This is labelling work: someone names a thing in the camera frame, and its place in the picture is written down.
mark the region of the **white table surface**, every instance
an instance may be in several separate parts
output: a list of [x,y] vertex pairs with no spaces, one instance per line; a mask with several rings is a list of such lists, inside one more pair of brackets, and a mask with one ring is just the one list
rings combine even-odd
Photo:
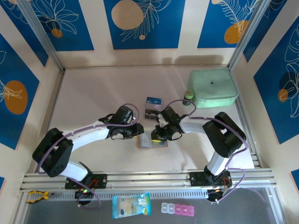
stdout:
[[[190,72],[208,69],[195,66],[101,67],[67,70],[52,116],[50,128],[60,131],[78,129],[115,113],[124,103],[140,110],[139,122],[145,130],[153,130],[155,121],[143,118],[146,97],[163,99],[163,106],[184,97]],[[174,103],[179,115],[193,107]],[[235,105],[197,109],[196,116],[213,117],[226,112],[241,127]],[[92,171],[169,171],[203,169],[214,149],[205,134],[188,133],[168,147],[138,149],[137,138],[102,140],[77,149],[74,162],[83,162]],[[254,168],[250,152],[237,155],[230,164],[234,168]]]

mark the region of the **blue package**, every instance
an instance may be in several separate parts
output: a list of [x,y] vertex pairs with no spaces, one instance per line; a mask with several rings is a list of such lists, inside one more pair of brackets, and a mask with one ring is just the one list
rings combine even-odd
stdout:
[[123,218],[144,214],[151,215],[150,194],[133,196],[114,196],[112,199],[112,218]]

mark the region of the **white wall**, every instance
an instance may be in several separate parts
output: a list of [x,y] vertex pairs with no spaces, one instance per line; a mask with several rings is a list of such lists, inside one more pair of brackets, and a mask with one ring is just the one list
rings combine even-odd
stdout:
[[5,183],[0,192],[0,223],[7,224],[12,215],[24,174],[31,163],[32,152],[42,134],[41,128],[58,69],[51,60],[45,68],[43,67],[1,7],[0,33],[40,81],[16,150],[0,144],[0,176],[5,177]]
[[299,168],[299,135],[281,145],[278,143],[253,76],[298,16],[298,0],[288,0],[249,63],[242,56],[234,70],[257,141],[258,153],[264,167],[273,170],[284,206],[294,224],[299,220],[299,192],[292,180],[291,171]]
[[227,64],[234,48],[197,49],[209,1],[185,1],[178,49],[113,50],[104,1],[79,0],[94,51],[65,51],[58,52],[58,55],[66,68],[156,64]]

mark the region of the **cable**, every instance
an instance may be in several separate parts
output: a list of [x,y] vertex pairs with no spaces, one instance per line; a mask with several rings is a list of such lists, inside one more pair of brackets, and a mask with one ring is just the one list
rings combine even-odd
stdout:
[[[56,142],[55,142],[55,143],[48,149],[48,151],[45,153],[45,155],[42,157],[42,159],[41,159],[41,161],[39,162],[39,164],[38,164],[38,166],[37,166],[37,169],[36,169],[37,173],[38,173],[38,174],[45,174],[45,173],[46,173],[46,172],[41,172],[41,171],[40,171],[40,169],[41,169],[41,167],[42,167],[42,164],[43,164],[43,162],[46,160],[46,158],[48,157],[48,155],[51,153],[51,151],[55,148],[55,146],[57,146],[57,145],[59,144],[59,142],[61,142],[63,139],[66,139],[66,138],[68,138],[68,137],[70,137],[70,136],[73,136],[73,135],[75,135],[75,134],[78,134],[78,133],[81,133],[81,132],[85,132],[85,131],[88,131],[88,130],[91,130],[91,129],[99,128],[99,127],[107,127],[107,126],[128,127],[128,126],[131,126],[131,125],[137,123],[138,120],[139,120],[139,115],[140,115],[138,108],[137,108],[135,105],[133,105],[133,104],[124,104],[123,106],[126,106],[126,105],[130,105],[130,106],[132,106],[132,107],[134,107],[134,108],[136,109],[136,111],[137,111],[137,118],[136,118],[136,120],[134,120],[132,123],[129,123],[129,124],[126,124],[126,125],[119,125],[119,124],[91,125],[91,126],[84,127],[84,128],[81,128],[81,129],[78,129],[78,130],[76,130],[76,131],[73,131],[73,132],[71,132],[71,133],[66,134],[65,136],[63,136],[63,137],[61,137],[59,140],[57,140],[57,141],[56,141]],[[77,184],[80,185],[81,187],[86,188],[87,190],[89,190],[89,191],[90,191],[90,192],[97,198],[97,200],[98,200],[98,202],[99,202],[98,206],[95,207],[95,208],[87,208],[87,207],[81,207],[81,208],[89,209],[89,210],[93,210],[93,209],[97,209],[97,208],[100,207],[100,204],[101,204],[101,202],[100,202],[100,198],[97,196],[97,194],[96,194],[93,190],[91,190],[89,187],[85,186],[84,184],[82,184],[82,183],[79,182],[79,181],[76,181],[76,180],[74,180],[74,179],[72,179],[72,178],[69,178],[69,179],[72,180],[72,181],[74,181],[75,183],[77,183]]]
[[[196,111],[196,105],[190,101],[190,100],[186,100],[186,99],[177,99],[177,100],[173,100],[171,101],[166,107],[168,107],[170,104],[174,103],[174,102],[177,102],[177,101],[189,101],[191,104],[193,104],[194,106],[194,110],[189,114],[189,118],[190,119],[200,119],[200,120],[213,120],[213,121],[216,121],[217,123],[221,124],[222,126],[224,126],[226,129],[230,130],[235,136],[237,136],[241,142],[244,144],[245,148],[238,151],[238,152],[235,152],[233,153],[228,162],[225,164],[225,169],[228,168],[228,165],[230,164],[230,162],[232,161],[232,159],[239,153],[242,153],[244,151],[246,151],[249,147],[248,147],[248,144],[247,142],[245,141],[245,139],[239,135],[238,132],[236,132],[234,129],[232,129],[230,126],[228,126],[227,124],[223,123],[222,121],[216,119],[216,118],[205,118],[205,117],[191,117],[191,115]],[[219,201],[217,201],[217,203],[219,203],[220,201],[222,201],[224,198],[226,198],[227,195],[229,195],[232,191],[234,191],[236,189],[236,187],[242,182],[242,180],[244,180],[245,178],[245,175],[246,175],[246,171],[244,169],[240,169],[240,168],[229,168],[228,170],[239,170],[239,171],[242,171],[243,172],[243,177],[240,179],[240,181],[225,195],[223,196]]]

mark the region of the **purple cable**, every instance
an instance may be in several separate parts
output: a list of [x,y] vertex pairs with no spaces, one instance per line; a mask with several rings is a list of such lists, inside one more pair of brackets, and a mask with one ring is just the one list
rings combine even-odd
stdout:
[[[131,125],[137,123],[138,120],[139,120],[139,110],[138,110],[138,108],[137,108],[135,105],[133,105],[133,104],[124,104],[123,106],[126,106],[126,105],[130,105],[130,106],[132,106],[132,107],[134,107],[134,108],[136,109],[137,114],[138,114],[136,120],[134,120],[132,123],[130,123],[130,124],[126,124],[126,125],[119,125],[119,124],[102,124],[102,125],[95,125],[95,126],[92,125],[92,126],[88,126],[88,127],[84,127],[84,128],[78,129],[78,130],[76,130],[76,131],[74,131],[74,132],[72,132],[72,133],[68,133],[68,134],[66,134],[65,136],[63,136],[63,137],[61,137],[59,140],[57,140],[57,141],[56,141],[56,142],[55,142],[55,143],[48,149],[48,151],[45,153],[45,155],[42,157],[42,159],[41,159],[41,161],[39,162],[39,164],[38,164],[38,166],[37,166],[37,169],[36,169],[37,173],[38,173],[38,174],[45,174],[45,173],[46,173],[46,172],[41,172],[41,171],[40,171],[40,169],[41,169],[41,167],[42,167],[42,164],[43,164],[43,162],[46,160],[46,158],[48,157],[48,155],[51,153],[51,151],[54,149],[54,147],[57,146],[58,143],[61,142],[63,139],[68,138],[68,137],[70,137],[70,136],[73,136],[74,134],[78,134],[78,133],[81,133],[81,132],[84,132],[84,131],[88,131],[88,130],[91,130],[91,129],[95,129],[95,128],[99,128],[99,127],[107,127],[107,126],[128,127],[128,126],[131,126]],[[97,208],[100,207],[100,198],[97,196],[97,194],[96,194],[93,190],[89,189],[87,186],[85,186],[84,184],[80,183],[79,181],[76,181],[76,180],[74,180],[74,179],[72,179],[72,178],[70,178],[70,179],[71,179],[72,181],[74,181],[75,183],[79,184],[80,186],[82,186],[83,188],[88,189],[88,190],[89,190],[89,191],[90,191],[90,192],[91,192],[91,193],[98,199],[98,201],[99,201],[99,205],[98,205],[96,208],[86,208],[86,207],[82,207],[82,208],[85,208],[85,209],[97,209]]]
[[[168,107],[170,104],[174,103],[174,102],[177,102],[177,101],[189,101],[191,104],[193,104],[194,106],[194,110],[189,114],[189,118],[190,119],[200,119],[200,120],[213,120],[213,121],[216,121],[217,123],[221,124],[222,126],[224,126],[226,129],[230,130],[234,135],[236,135],[241,141],[242,143],[245,145],[245,148],[238,151],[238,152],[235,152],[233,153],[228,162],[225,164],[225,168],[228,168],[228,165],[230,164],[230,162],[232,161],[233,157],[236,156],[237,154],[239,153],[242,153],[244,151],[246,151],[249,147],[248,147],[248,144],[247,142],[245,141],[245,139],[239,135],[238,132],[236,132],[234,129],[232,129],[230,126],[228,126],[227,124],[223,123],[222,121],[216,119],[216,118],[204,118],[204,117],[191,117],[191,115],[196,111],[196,105],[190,101],[190,100],[186,100],[186,99],[177,99],[177,100],[173,100],[171,101],[166,107]],[[238,171],[242,171],[243,172],[243,177],[240,179],[240,181],[225,195],[223,196],[219,201],[217,201],[217,203],[219,203],[220,201],[222,201],[224,198],[226,198],[227,195],[229,195],[233,190],[236,189],[236,187],[244,180],[245,178],[245,175],[246,175],[246,172],[244,169],[240,169],[240,168],[229,168],[229,170],[238,170]]]

